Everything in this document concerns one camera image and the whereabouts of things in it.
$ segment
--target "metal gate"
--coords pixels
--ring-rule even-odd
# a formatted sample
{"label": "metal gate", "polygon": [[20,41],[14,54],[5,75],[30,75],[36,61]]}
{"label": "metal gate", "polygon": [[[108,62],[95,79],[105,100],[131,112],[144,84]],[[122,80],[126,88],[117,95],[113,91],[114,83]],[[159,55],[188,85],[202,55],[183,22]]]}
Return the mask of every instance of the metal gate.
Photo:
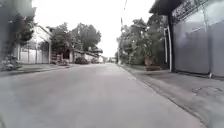
{"label": "metal gate", "polygon": [[224,77],[224,0],[208,1],[173,26],[175,69]]}

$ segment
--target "tree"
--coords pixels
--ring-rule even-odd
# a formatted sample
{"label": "tree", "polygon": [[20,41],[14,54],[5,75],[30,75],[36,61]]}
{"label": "tree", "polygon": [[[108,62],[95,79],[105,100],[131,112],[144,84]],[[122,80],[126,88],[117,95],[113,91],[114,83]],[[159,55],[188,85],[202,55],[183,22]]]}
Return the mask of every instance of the tree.
{"label": "tree", "polygon": [[98,48],[97,46],[90,47],[88,51],[92,53],[96,53],[97,55],[99,55],[100,53],[101,54],[103,53],[103,50]]}
{"label": "tree", "polygon": [[142,19],[133,20],[133,24],[122,27],[122,33],[117,38],[119,57],[130,64],[144,64],[146,57],[158,63],[158,53],[163,51],[162,17],[153,15],[145,23]]}
{"label": "tree", "polygon": [[57,54],[61,54],[72,47],[72,38],[67,29],[67,23],[63,23],[56,28],[50,28],[50,31],[52,32],[52,50]]}
{"label": "tree", "polygon": [[118,60],[118,52],[116,52],[114,56],[115,56],[116,63],[118,63],[118,61],[119,61]]}
{"label": "tree", "polygon": [[89,47],[94,48],[101,40],[101,33],[93,25],[78,24],[71,31],[72,35],[83,44],[83,50],[88,51]]}
{"label": "tree", "polygon": [[16,14],[12,21],[8,24],[8,40],[5,43],[4,54],[11,54],[17,44],[25,45],[26,41],[32,38],[33,31],[33,18],[31,16],[22,17]]}

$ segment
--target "street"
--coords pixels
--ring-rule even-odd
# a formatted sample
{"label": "street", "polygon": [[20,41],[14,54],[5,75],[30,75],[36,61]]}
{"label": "street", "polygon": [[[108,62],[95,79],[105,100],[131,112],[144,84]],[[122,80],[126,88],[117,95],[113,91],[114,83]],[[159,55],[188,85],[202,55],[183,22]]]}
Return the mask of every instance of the street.
{"label": "street", "polygon": [[204,128],[115,64],[0,78],[6,128]]}

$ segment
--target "utility pole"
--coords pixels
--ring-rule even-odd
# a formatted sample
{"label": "utility pole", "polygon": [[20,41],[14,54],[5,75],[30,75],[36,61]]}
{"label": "utility pole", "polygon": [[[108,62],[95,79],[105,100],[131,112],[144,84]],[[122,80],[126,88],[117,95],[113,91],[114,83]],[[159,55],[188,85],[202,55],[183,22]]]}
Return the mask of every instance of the utility pole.
{"label": "utility pole", "polygon": [[[126,10],[126,5],[127,5],[128,0],[125,0],[125,4],[124,4],[124,12]],[[121,16],[121,34],[122,34],[122,28],[123,28],[123,16]],[[118,42],[118,49],[117,49],[117,55],[118,55],[118,64],[121,63],[120,61],[120,43],[123,41],[123,39],[121,39]]]}

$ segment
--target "sidewalk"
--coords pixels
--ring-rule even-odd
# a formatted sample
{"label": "sidewalk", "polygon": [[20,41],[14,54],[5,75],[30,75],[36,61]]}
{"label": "sidewalk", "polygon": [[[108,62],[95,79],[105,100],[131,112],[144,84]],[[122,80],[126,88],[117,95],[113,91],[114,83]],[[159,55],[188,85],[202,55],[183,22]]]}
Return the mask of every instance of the sidewalk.
{"label": "sidewalk", "polygon": [[69,66],[58,66],[53,64],[29,64],[29,65],[27,64],[27,65],[22,65],[22,68],[19,68],[18,70],[0,72],[0,77],[65,69],[65,68],[71,68],[74,66],[77,66],[77,65],[70,64]]}
{"label": "sidewalk", "polygon": [[208,128],[224,128],[224,82],[171,73],[144,71],[122,66],[182,109],[199,118]]}

